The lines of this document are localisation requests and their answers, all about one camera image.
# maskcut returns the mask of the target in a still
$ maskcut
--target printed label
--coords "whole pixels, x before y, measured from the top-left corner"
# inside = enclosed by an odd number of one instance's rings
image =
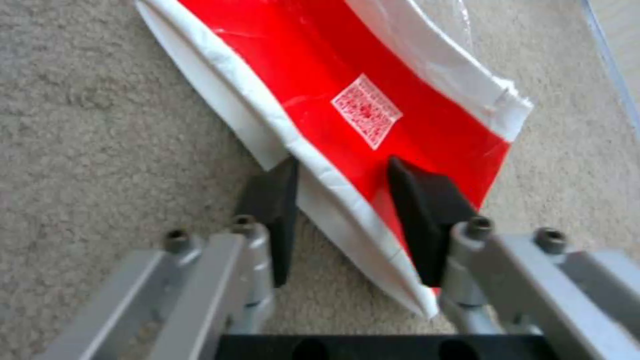
[[[402,113],[371,80],[362,74],[331,103],[376,150]]]

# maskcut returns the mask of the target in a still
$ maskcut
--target red and white bag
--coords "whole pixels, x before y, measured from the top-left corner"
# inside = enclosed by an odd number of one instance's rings
[[[480,206],[532,105],[414,0],[138,0],[145,22],[255,159],[301,163],[298,206],[371,281],[437,312],[404,250],[398,155]]]

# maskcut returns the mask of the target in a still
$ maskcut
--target screw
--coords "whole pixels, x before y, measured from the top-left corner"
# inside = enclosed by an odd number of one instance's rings
[[[182,229],[171,230],[164,236],[163,247],[167,252],[179,254],[189,248],[189,234]]]
[[[547,254],[562,254],[566,249],[566,236],[561,231],[551,227],[541,227],[536,230],[535,243]]]
[[[248,234],[253,231],[255,218],[251,215],[234,216],[231,223],[231,232],[236,234]]]
[[[474,216],[467,222],[465,234],[473,239],[483,241],[493,232],[493,222],[491,219],[482,216]]]

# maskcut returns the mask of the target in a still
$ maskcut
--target carpet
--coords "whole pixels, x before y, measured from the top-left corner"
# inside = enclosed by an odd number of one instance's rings
[[[483,213],[640,259],[640,146],[582,1],[503,4],[467,2],[473,52],[536,108]],[[128,0],[4,1],[0,44],[0,359],[29,359],[130,250],[222,229],[260,168]],[[304,215],[296,226],[267,332],[452,331],[382,294]]]

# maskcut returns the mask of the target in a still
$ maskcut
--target metal linkage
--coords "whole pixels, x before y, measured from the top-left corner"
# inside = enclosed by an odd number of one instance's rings
[[[150,359],[211,359],[223,333],[255,333],[273,313],[269,232],[253,218],[207,245],[181,230],[163,245],[127,256],[39,359],[116,359],[152,320],[165,324]]]
[[[180,268],[160,250],[130,253],[92,301],[39,359],[116,359],[163,306],[164,289]]]
[[[500,236],[486,218],[456,225],[451,241],[440,304],[460,331],[493,331],[483,312],[491,304],[507,333],[542,333],[562,359],[640,358],[630,336],[598,308],[637,336],[640,272],[630,261],[567,255],[566,236],[550,228]]]

